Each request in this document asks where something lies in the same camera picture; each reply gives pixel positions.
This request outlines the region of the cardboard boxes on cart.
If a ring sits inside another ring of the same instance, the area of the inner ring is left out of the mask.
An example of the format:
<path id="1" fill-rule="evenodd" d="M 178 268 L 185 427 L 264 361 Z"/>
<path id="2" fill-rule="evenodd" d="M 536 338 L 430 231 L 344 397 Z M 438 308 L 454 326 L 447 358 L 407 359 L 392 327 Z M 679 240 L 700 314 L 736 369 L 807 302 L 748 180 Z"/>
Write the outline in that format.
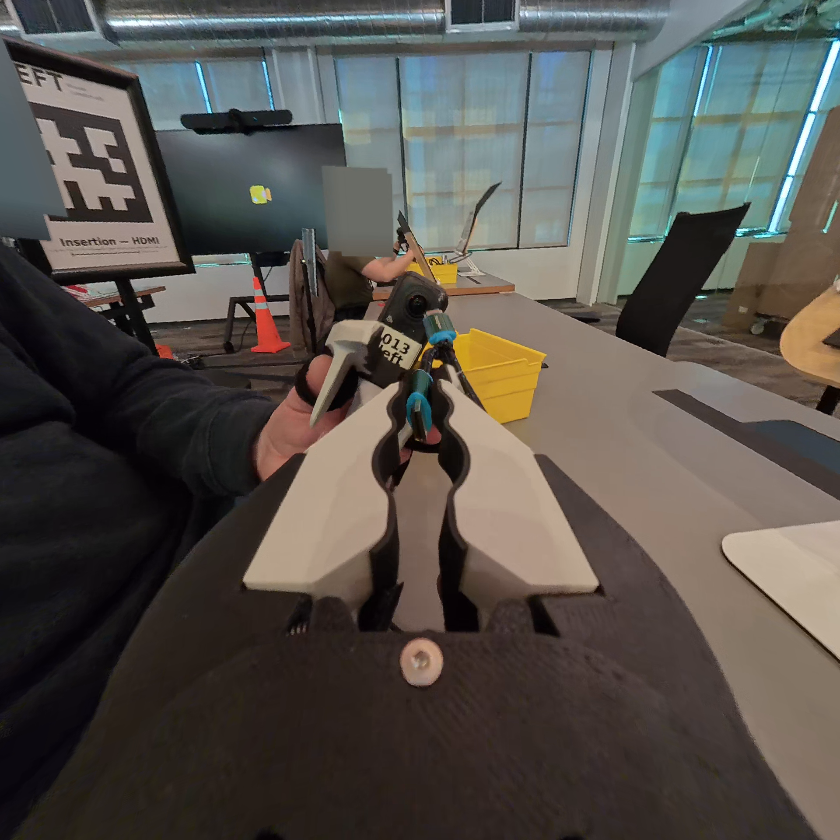
<path id="1" fill-rule="evenodd" d="M 788 322 L 834 282 L 839 269 L 839 107 L 827 115 L 781 243 L 749 246 L 722 327 L 749 332 Z"/>

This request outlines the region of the black video bar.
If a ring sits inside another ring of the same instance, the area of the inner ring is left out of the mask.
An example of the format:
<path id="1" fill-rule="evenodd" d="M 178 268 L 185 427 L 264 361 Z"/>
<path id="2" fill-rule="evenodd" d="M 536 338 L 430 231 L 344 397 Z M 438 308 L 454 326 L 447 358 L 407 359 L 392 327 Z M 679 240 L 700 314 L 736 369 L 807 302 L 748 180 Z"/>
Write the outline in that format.
<path id="1" fill-rule="evenodd" d="M 241 111 L 231 108 L 225 112 L 185 113 L 180 117 L 185 130 L 199 135 L 243 134 L 283 129 L 293 122 L 293 114 L 287 109 Z"/>

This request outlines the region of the yellow plastic bin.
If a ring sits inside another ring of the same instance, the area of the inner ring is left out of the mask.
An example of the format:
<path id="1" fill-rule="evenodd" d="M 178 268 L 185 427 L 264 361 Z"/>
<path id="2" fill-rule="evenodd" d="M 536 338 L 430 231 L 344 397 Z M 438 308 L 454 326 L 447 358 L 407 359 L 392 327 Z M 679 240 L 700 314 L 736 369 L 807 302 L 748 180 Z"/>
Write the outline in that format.
<path id="1" fill-rule="evenodd" d="M 455 353 L 483 407 L 499 424 L 530 415 L 546 353 L 479 329 L 459 334 Z"/>

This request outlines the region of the black sign easel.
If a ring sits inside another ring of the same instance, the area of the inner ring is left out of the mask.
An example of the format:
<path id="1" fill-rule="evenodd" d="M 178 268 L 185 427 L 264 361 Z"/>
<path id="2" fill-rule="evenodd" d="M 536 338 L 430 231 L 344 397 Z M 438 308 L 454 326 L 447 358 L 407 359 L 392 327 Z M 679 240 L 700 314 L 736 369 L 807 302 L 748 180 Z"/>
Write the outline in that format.
<path id="1" fill-rule="evenodd" d="M 2 271 L 2 342 L 43 371 L 82 371 L 156 355 L 140 300 L 131 289 L 97 312 L 25 265 Z"/>

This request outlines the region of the large black wall display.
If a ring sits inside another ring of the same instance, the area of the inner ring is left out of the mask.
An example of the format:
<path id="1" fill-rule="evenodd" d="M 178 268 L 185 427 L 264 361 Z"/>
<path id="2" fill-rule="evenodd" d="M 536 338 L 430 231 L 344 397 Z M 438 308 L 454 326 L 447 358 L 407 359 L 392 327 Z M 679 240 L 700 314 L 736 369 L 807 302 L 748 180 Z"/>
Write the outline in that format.
<path id="1" fill-rule="evenodd" d="M 191 256 L 287 252 L 303 228 L 329 248 L 322 168 L 346 165 L 339 123 L 156 138 Z"/>

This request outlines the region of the framed marker sign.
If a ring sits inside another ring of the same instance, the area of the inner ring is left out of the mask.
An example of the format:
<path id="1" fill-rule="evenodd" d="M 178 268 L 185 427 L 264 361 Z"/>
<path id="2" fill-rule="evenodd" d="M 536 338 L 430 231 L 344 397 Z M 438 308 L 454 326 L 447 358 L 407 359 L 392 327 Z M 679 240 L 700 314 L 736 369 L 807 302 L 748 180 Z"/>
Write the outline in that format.
<path id="1" fill-rule="evenodd" d="M 46 189 L 2 176 L 2 236 L 48 277 L 135 280 L 192 274 L 170 180 L 139 77 L 9 36 L 18 121 L 45 151 Z"/>

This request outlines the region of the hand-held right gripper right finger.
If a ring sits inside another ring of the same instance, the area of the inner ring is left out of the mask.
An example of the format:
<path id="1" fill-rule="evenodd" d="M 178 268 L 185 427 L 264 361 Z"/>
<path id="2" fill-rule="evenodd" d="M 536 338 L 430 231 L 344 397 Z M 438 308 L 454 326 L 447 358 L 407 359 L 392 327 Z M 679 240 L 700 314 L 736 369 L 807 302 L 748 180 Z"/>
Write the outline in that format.
<path id="1" fill-rule="evenodd" d="M 588 595 L 599 581 L 536 456 L 450 381 L 436 383 L 437 461 L 450 479 L 438 540 L 446 624 L 507 600 Z"/>

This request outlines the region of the silver ventilation duct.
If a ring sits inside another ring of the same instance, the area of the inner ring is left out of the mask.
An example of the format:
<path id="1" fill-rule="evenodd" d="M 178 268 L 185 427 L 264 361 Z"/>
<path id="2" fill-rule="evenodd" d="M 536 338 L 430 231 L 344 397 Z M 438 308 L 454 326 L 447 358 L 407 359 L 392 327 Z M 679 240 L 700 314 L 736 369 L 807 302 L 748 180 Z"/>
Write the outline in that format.
<path id="1" fill-rule="evenodd" d="M 102 2 L 108 29 L 123 43 L 165 40 L 375 40 L 468 36 L 560 36 L 647 40 L 670 2 L 519 1 L 518 30 L 446 31 L 445 1 L 125 1 Z"/>

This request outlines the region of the person's dark sweater torso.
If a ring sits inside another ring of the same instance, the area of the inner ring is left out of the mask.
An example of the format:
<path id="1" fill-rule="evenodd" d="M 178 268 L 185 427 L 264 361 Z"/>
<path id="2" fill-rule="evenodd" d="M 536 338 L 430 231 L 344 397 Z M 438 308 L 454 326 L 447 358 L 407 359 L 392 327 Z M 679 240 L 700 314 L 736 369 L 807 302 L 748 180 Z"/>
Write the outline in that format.
<path id="1" fill-rule="evenodd" d="M 103 443 L 101 365 L 43 371 L 2 342 L 2 271 L 25 265 L 40 272 L 2 246 L 2 838 L 68 761 L 169 573 L 237 498 Z"/>

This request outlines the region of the white monitor stand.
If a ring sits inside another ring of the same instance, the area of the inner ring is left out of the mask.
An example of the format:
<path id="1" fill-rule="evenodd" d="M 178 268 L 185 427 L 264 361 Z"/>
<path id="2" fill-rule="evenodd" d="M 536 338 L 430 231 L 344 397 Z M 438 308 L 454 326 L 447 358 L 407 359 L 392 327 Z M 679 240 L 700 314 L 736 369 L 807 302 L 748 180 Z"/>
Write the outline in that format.
<path id="1" fill-rule="evenodd" d="M 734 532 L 728 562 L 839 659 L 839 521 Z"/>

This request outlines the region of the person's left hand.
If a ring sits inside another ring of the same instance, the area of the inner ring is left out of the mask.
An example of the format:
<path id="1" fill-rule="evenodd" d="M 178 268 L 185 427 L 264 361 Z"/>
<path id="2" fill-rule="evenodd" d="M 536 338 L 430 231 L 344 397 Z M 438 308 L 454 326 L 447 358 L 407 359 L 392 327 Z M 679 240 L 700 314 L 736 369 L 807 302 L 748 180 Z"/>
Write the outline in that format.
<path id="1" fill-rule="evenodd" d="M 295 388 L 291 388 L 271 414 L 254 445 L 255 472 L 259 481 L 270 478 L 292 456 L 306 452 L 340 425 L 349 410 L 350 402 L 346 402 L 325 413 L 317 424 L 310 426 L 312 406 Z"/>

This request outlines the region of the another person's forearm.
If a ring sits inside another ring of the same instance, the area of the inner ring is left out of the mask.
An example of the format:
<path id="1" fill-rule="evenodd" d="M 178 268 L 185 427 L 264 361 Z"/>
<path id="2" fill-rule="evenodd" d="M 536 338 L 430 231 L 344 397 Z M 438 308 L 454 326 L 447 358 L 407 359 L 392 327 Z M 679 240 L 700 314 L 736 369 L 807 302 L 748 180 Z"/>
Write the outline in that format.
<path id="1" fill-rule="evenodd" d="M 363 267 L 362 274 L 377 286 L 388 286 L 405 274 L 413 262 L 414 255 L 409 250 L 400 255 L 374 259 Z"/>

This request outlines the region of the black standing panel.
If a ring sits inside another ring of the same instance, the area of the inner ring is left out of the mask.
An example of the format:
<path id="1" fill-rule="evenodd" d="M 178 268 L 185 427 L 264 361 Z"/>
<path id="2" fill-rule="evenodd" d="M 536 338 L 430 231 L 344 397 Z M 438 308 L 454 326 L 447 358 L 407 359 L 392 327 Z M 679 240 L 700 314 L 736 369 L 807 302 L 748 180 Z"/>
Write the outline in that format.
<path id="1" fill-rule="evenodd" d="M 751 203 L 681 212 L 616 321 L 615 336 L 666 357 L 679 325 L 726 254 Z"/>

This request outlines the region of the ceiling vent grille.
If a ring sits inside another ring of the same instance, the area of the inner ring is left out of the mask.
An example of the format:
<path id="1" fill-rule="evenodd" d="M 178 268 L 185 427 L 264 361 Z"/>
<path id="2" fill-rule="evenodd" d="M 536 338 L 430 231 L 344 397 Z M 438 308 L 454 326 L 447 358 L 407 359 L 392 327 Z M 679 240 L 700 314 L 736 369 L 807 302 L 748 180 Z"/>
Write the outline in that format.
<path id="1" fill-rule="evenodd" d="M 518 30 L 519 1 L 445 1 L 448 33 Z"/>

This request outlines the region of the thin monitor on stand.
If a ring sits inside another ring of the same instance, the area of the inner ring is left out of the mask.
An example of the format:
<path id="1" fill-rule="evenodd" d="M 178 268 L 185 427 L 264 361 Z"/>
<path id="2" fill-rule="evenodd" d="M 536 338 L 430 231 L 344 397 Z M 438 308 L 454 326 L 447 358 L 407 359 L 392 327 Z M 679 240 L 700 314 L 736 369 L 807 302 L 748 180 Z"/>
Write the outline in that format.
<path id="1" fill-rule="evenodd" d="M 469 249 L 469 244 L 476 229 L 478 215 L 480 214 L 480 211 L 483 208 L 483 206 L 489 201 L 489 199 L 493 196 L 494 192 L 498 189 L 500 185 L 501 182 L 492 183 L 483 192 L 476 204 L 467 214 L 465 225 L 462 229 L 462 233 L 457 243 L 457 246 L 453 251 L 453 255 L 448 258 L 448 263 L 450 265 L 455 265 L 459 268 L 461 267 L 461 264 L 464 264 L 466 261 L 468 261 L 469 255 L 471 253 Z"/>

